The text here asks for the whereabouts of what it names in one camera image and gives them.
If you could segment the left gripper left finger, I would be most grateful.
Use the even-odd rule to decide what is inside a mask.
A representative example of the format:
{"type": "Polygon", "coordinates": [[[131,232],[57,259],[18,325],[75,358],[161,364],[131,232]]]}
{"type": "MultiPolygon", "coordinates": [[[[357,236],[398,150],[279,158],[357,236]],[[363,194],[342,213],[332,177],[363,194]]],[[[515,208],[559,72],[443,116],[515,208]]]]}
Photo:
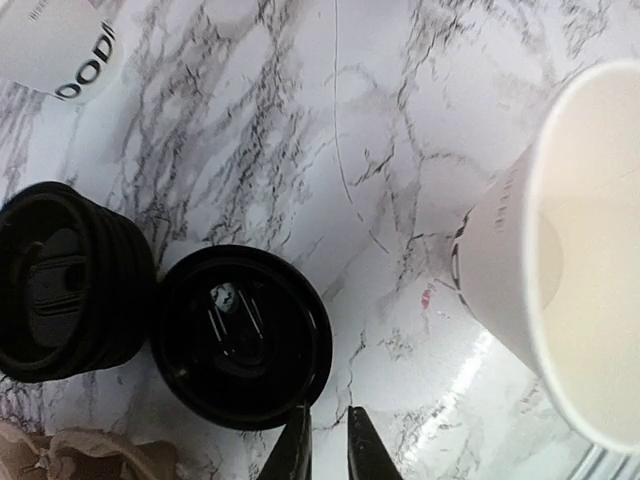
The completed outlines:
{"type": "Polygon", "coordinates": [[[257,480],[309,480],[312,472],[311,414],[296,406],[257,480]]]}

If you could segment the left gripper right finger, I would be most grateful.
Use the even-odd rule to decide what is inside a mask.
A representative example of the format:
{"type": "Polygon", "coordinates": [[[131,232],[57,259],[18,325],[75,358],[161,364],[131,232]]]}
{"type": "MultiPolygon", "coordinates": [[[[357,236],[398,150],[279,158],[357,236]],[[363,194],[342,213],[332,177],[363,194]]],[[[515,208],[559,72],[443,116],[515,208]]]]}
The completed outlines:
{"type": "Polygon", "coordinates": [[[347,461],[350,480],[402,480],[367,411],[348,409],[347,461]]]}

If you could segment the black cup lid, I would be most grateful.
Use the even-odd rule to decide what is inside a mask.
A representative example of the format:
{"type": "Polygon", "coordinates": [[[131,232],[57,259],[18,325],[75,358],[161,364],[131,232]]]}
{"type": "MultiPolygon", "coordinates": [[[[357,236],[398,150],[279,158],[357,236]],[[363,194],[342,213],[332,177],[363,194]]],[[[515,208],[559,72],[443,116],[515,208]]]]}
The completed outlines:
{"type": "Polygon", "coordinates": [[[266,430],[321,396],[333,360],[330,317],[287,261],[248,246],[206,247],[167,271],[155,300],[154,360],[200,417],[266,430]]]}

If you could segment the brown cardboard cup carrier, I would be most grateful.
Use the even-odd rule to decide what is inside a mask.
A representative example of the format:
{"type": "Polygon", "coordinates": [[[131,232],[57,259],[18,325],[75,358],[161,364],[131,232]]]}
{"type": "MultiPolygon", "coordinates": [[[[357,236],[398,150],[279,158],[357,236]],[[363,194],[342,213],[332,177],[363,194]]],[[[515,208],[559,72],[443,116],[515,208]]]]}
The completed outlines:
{"type": "Polygon", "coordinates": [[[177,450],[164,441],[79,428],[53,436],[1,423],[3,479],[176,479],[177,450]]]}

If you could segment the stack of black lids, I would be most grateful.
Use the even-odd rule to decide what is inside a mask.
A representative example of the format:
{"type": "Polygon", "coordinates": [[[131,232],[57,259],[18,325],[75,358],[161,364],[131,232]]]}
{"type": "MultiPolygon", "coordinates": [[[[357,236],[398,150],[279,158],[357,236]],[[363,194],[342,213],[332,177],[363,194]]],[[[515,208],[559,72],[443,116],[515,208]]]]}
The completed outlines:
{"type": "Polygon", "coordinates": [[[120,366],[143,345],[156,268],[129,218],[55,181],[1,209],[1,371],[38,383],[120,366]]]}

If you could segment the stack of white cups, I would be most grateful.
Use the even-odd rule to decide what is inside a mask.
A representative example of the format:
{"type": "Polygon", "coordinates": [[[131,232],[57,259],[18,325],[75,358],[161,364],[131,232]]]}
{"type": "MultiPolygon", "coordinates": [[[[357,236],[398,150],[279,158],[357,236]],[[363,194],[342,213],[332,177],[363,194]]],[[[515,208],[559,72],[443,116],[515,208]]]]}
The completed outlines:
{"type": "Polygon", "coordinates": [[[66,103],[103,92],[123,64],[110,22],[87,1],[1,3],[1,77],[66,103]]]}

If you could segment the aluminium front rail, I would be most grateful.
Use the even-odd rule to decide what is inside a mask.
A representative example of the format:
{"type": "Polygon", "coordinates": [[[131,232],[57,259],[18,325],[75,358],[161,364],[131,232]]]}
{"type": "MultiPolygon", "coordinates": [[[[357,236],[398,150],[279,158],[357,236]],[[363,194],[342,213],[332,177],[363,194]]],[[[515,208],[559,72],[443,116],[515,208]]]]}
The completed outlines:
{"type": "Polygon", "coordinates": [[[624,456],[591,446],[573,470],[571,480],[635,480],[639,479],[638,456],[624,456]]]}

